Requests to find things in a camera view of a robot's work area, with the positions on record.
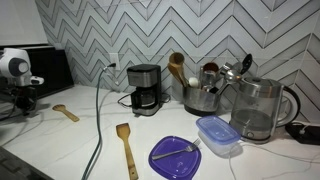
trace purple plastic lid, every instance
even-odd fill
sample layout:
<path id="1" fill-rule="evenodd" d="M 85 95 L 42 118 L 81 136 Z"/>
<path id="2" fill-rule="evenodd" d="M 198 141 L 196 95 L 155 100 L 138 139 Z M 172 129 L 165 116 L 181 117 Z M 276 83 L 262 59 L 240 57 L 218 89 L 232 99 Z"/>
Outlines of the purple plastic lid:
<path id="1" fill-rule="evenodd" d="M 196 124 L 203 134 L 217 144 L 231 144 L 241 138 L 236 130 L 215 115 L 202 117 Z"/>
<path id="2" fill-rule="evenodd" d="M 151 168 L 167 179 L 188 180 L 197 172 L 201 161 L 199 149 L 193 152 L 181 152 L 158 160 L 151 156 L 184 149 L 191 142 L 177 136 L 167 136 L 161 139 L 149 154 Z"/>

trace wooden utensil handle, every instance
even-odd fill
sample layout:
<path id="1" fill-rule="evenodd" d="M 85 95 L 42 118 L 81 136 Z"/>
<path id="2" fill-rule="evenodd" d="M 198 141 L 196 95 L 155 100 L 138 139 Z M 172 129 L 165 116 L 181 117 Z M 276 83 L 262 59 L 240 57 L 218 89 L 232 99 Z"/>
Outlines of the wooden utensil handle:
<path id="1" fill-rule="evenodd" d="M 139 176 L 138 176 L 138 172 L 137 172 L 137 169 L 136 169 L 136 165 L 135 165 L 134 160 L 133 160 L 133 156 L 132 156 L 132 153 L 131 153 L 131 149 L 130 149 L 130 145 L 129 145 L 128 139 L 123 140 L 123 143 L 124 143 L 124 149 L 125 149 L 125 152 L 126 152 L 126 158 L 127 158 L 127 164 L 128 164 L 130 180 L 137 180 L 137 179 L 139 179 Z"/>
<path id="2" fill-rule="evenodd" d="M 72 114 L 71 112 L 64 110 L 62 111 L 63 114 L 65 114 L 68 118 L 70 118 L 73 122 L 77 122 L 79 121 L 79 118 L 77 116 L 75 116 L 74 114 Z"/>

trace fork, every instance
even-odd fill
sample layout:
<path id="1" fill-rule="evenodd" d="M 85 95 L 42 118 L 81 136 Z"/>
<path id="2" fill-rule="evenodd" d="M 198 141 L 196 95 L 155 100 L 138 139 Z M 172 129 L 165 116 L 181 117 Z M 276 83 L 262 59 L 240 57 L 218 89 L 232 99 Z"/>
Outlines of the fork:
<path id="1" fill-rule="evenodd" d="M 172 154 L 176 154 L 176 153 L 183 152 L 183 151 L 192 152 L 192 151 L 194 151 L 195 149 L 198 148 L 200 143 L 201 143 L 201 141 L 198 138 L 192 144 L 188 145 L 184 149 L 181 149 L 181 150 L 178 150 L 178 151 L 169 152 L 169 153 L 166 153 L 166 154 L 153 155 L 151 158 L 152 158 L 152 160 L 157 160 L 157 159 L 160 159 L 160 158 L 163 158 L 163 157 L 167 157 L 167 156 L 170 156 Z"/>

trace coffee maker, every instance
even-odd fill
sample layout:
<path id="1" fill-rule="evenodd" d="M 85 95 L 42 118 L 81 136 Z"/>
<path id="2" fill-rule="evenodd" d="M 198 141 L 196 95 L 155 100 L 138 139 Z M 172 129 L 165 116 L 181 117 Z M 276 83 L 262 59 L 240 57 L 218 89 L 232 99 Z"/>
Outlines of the coffee maker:
<path id="1" fill-rule="evenodd" d="M 130 86 L 136 86 L 131 93 L 132 112 L 152 116 L 161 107 L 161 67 L 140 64 L 127 69 Z"/>

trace utensil holder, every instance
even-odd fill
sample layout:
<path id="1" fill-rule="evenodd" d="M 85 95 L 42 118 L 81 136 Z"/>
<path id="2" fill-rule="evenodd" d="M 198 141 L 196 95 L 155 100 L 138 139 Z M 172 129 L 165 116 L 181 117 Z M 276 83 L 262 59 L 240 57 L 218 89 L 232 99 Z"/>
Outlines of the utensil holder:
<path id="1" fill-rule="evenodd" d="M 183 88 L 184 109 L 196 116 L 215 114 L 220 96 L 197 88 Z"/>

